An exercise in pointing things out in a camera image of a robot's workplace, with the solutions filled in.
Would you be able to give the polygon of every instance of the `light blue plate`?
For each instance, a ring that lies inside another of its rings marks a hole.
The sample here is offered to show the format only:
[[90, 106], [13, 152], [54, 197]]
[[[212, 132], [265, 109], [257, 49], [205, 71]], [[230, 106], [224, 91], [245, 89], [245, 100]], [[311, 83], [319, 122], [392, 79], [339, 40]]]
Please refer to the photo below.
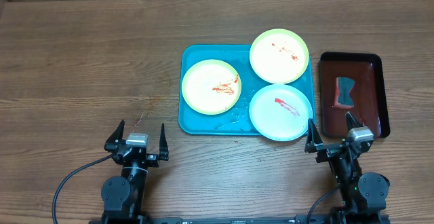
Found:
[[[180, 89], [178, 122], [185, 132], [206, 135], [260, 135], [250, 121], [249, 105], [253, 95], [270, 83], [259, 78], [253, 71], [249, 58], [250, 47], [251, 45], [192, 45], [184, 51], [181, 61], [181, 82], [189, 68], [207, 59], [229, 63], [238, 71], [242, 80], [241, 96], [237, 103], [228, 111], [218, 115], [204, 115], [194, 111], [185, 103]], [[311, 62], [303, 75], [288, 85], [300, 90], [307, 97], [312, 106], [315, 122]]]
[[312, 106], [307, 97], [289, 85], [273, 84], [253, 96], [249, 109], [253, 126], [274, 141], [291, 141], [304, 135]]

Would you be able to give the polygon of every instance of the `green-rimmed plate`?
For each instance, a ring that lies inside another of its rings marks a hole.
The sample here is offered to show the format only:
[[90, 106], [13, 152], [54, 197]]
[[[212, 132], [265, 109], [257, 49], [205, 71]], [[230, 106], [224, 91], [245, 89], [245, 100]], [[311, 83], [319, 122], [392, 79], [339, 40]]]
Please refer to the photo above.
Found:
[[205, 115], [217, 115], [238, 101], [241, 78], [226, 62], [204, 60], [185, 73], [181, 90], [185, 102], [192, 109]]
[[309, 51], [296, 33], [273, 29], [259, 35], [250, 49], [250, 64], [255, 73], [270, 83], [297, 80], [307, 68]]

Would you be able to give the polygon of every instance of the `dark red tray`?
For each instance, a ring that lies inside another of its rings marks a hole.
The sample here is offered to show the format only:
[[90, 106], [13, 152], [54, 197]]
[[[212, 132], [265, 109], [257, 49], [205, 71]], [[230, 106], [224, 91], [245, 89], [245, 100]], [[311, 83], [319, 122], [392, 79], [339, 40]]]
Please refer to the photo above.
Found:
[[[350, 91], [354, 107], [334, 107], [334, 89], [337, 77], [355, 81]], [[325, 52], [319, 61], [322, 128], [326, 136], [344, 138], [347, 133], [345, 113], [365, 124], [375, 138], [385, 138], [390, 132], [386, 91], [381, 58], [376, 54]]]

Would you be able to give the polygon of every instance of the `food residue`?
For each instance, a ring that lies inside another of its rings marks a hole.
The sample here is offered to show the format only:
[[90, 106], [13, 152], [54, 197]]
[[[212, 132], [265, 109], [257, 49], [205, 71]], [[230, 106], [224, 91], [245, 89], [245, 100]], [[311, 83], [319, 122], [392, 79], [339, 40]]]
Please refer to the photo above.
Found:
[[218, 86], [216, 86], [215, 88], [212, 88], [213, 91], [216, 91], [217, 93], [225, 93], [225, 94], [229, 94], [232, 95], [234, 94], [234, 90], [232, 89], [232, 87], [230, 87], [230, 85], [232, 85], [233, 83], [237, 83], [239, 80], [239, 75], [236, 76], [236, 78], [227, 81], [225, 83], [220, 83]]
[[291, 56], [292, 60], [294, 60], [294, 61], [297, 61], [297, 60], [298, 60], [297, 55], [296, 55], [293, 51], [291, 51], [291, 50], [286, 50], [285, 48], [279, 48], [279, 47], [278, 47], [276, 44], [274, 44], [274, 43], [272, 43], [271, 45], [272, 45], [273, 47], [277, 48], [277, 49], [279, 50], [279, 52], [282, 52], [282, 51], [287, 52], [287, 53]]
[[274, 100], [276, 103], [280, 104], [280, 106], [282, 106], [283, 108], [285, 108], [286, 110], [288, 110], [289, 112], [291, 112], [291, 114], [295, 115], [295, 116], [300, 116], [300, 114], [298, 113], [297, 109], [291, 105], [289, 105], [288, 103], [286, 103], [285, 101], [283, 101], [282, 99], [278, 99], [276, 98]]

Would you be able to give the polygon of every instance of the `wire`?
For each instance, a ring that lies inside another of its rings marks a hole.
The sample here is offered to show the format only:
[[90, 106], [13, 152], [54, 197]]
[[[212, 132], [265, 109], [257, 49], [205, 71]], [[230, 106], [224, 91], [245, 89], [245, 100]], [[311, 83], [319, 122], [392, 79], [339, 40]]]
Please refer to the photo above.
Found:
[[57, 197], [59, 196], [60, 190], [62, 189], [62, 187], [63, 187], [63, 185], [66, 183], [66, 181], [69, 180], [73, 175], [75, 175], [75, 174], [77, 174], [78, 172], [80, 172], [81, 170], [84, 170], [84, 169], [86, 169], [86, 168], [88, 168], [88, 167], [90, 167], [90, 166], [94, 166], [94, 165], [96, 165], [96, 164], [98, 164], [98, 163], [101, 163], [101, 162], [103, 162], [104, 160], [108, 160], [108, 159], [110, 159], [112, 156], [113, 156], [113, 154], [110, 154], [110, 155], [108, 155], [108, 156], [106, 156], [106, 157], [104, 157], [104, 158], [101, 158], [101, 159], [96, 160], [96, 161], [94, 161], [94, 162], [92, 162], [92, 163], [89, 163], [89, 164], [87, 164], [87, 165], [85, 165], [85, 166], [82, 166], [82, 167], [80, 167], [80, 168], [74, 170], [73, 172], [69, 173], [69, 175], [66, 176], [65, 179], [63, 179], [63, 181], [60, 183], [59, 187], [57, 188], [56, 193], [54, 194], [54, 198], [53, 198], [53, 204], [52, 204], [52, 218], [53, 218], [53, 223], [54, 223], [54, 224], [58, 224], [58, 223], [57, 223], [57, 218], [56, 218], [56, 202], [57, 202]]
[[324, 199], [326, 199], [327, 197], [329, 197], [330, 195], [332, 195], [335, 191], [337, 191], [338, 189], [340, 189], [340, 187], [342, 187], [342, 184], [338, 184], [337, 186], [335, 186], [335, 188], [333, 188], [332, 190], [328, 191], [327, 193], [325, 193], [323, 196], [321, 196], [311, 207], [311, 209], [309, 210], [309, 213], [307, 213], [307, 217], [306, 217], [306, 224], [309, 224], [309, 222], [311, 221], [311, 215], [313, 210], [315, 209], [315, 207], [317, 207], [317, 205], [323, 201]]

